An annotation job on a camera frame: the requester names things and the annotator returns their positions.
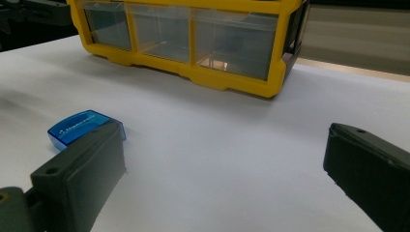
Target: screw hole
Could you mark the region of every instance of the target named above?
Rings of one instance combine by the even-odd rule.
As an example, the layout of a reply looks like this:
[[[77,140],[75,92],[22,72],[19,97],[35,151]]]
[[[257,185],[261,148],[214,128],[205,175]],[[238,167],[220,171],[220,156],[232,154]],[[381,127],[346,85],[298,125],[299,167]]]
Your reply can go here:
[[[51,174],[54,174],[54,173],[57,173],[57,172],[58,172],[58,168],[52,167],[52,168],[48,168],[46,170],[45,174],[51,175]]]

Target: yellow storage organizer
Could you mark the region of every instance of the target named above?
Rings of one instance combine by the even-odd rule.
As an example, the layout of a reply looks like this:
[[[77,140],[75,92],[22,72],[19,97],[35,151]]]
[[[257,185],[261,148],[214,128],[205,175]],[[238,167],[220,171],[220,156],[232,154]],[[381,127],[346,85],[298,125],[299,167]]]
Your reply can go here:
[[[90,53],[269,98],[298,55],[307,0],[68,0]]]

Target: white table surface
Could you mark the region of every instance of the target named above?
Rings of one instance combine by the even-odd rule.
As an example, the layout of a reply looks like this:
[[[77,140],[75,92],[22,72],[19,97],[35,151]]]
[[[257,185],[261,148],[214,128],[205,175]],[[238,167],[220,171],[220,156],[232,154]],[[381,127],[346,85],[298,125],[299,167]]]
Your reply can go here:
[[[113,64],[79,37],[0,64],[0,187],[31,188],[60,120],[94,109],[124,123],[128,173],[93,232],[380,231],[323,170],[328,127],[410,151],[410,83],[295,65],[261,100]]]

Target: yellow plastic frame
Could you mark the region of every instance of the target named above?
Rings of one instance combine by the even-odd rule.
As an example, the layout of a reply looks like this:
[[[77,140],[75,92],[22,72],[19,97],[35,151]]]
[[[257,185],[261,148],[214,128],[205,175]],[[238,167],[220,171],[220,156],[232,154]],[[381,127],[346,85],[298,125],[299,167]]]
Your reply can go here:
[[[82,1],[67,0],[71,6],[73,24],[78,30],[84,48],[93,54],[106,57],[111,62],[124,66],[141,65],[189,78],[193,83],[218,90],[235,89],[269,98],[277,94],[282,86],[286,64],[282,60],[283,45],[288,29],[290,15],[300,8],[302,0],[253,1],[253,0],[126,0],[125,3],[141,3],[155,5],[176,5],[190,8],[205,8],[235,12],[254,12],[278,15],[275,42],[267,80],[256,79],[230,72],[201,67],[194,61],[194,23],[189,22],[190,61],[181,63],[160,57],[143,54],[138,51],[132,25],[132,15],[126,11],[132,49],[124,50],[109,45],[93,43],[85,12],[81,8]]]

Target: small blue box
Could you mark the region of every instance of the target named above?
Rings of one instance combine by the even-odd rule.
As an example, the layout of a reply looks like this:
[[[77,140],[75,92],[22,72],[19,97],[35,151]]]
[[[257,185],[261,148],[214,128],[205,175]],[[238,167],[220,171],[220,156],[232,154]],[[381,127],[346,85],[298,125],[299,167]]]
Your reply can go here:
[[[114,120],[121,125],[123,140],[126,140],[126,133],[121,122],[94,110],[86,110],[76,113],[54,125],[47,131],[47,133],[52,144],[58,150],[63,151],[69,146],[69,144],[76,141],[79,137],[109,120]]]

